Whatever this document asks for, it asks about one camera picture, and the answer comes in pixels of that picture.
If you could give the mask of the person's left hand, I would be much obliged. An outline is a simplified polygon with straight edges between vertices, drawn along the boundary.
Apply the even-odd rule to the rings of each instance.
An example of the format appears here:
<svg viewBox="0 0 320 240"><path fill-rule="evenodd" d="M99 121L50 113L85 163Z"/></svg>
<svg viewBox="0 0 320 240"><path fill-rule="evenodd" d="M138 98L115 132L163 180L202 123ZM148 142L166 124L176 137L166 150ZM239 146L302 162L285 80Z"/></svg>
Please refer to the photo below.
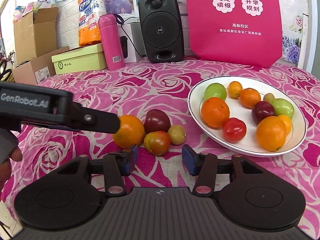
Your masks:
<svg viewBox="0 0 320 240"><path fill-rule="evenodd" d="M11 131L1 128L1 191L11 177L11 160L15 162L22 160L18 139Z"/></svg>

